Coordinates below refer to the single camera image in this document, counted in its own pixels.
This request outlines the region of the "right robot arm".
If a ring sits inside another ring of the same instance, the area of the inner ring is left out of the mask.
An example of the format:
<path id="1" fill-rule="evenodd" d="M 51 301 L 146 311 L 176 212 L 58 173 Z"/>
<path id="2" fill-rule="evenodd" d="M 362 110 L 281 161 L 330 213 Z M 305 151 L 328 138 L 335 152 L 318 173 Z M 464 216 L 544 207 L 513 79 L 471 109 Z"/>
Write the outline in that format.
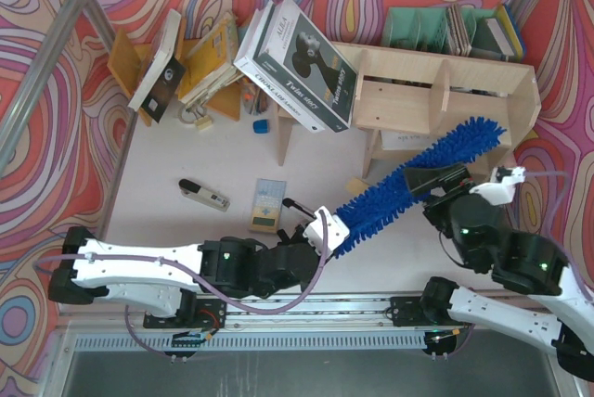
<path id="1" fill-rule="evenodd" d="M 412 197 L 423 197 L 423 214 L 453 242 L 462 267 L 489 274 L 504 289 L 542 304 L 542 314 L 488 299 L 440 276 L 420 296 L 425 317 L 488 327 L 556 357 L 575 377 L 593 379 L 593 291 L 581 283 L 569 256 L 539 234 L 511 228 L 503 216 L 523 167 L 498 167 L 488 182 L 475 184 L 463 164 L 406 168 Z"/>

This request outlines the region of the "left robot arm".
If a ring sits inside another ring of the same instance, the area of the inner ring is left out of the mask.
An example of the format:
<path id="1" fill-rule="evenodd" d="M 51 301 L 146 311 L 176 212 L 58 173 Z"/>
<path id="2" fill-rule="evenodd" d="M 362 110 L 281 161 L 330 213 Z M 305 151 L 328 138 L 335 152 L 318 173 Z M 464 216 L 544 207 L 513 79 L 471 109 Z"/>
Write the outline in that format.
<path id="1" fill-rule="evenodd" d="M 106 243 L 74 226 L 54 259 L 48 297 L 73 305 L 120 301 L 169 318 L 181 311 L 184 292 L 209 292 L 250 314 L 281 314 L 311 293 L 328 256 L 327 245 L 316 248 L 302 235 L 272 249 L 236 237 L 152 248 Z"/>

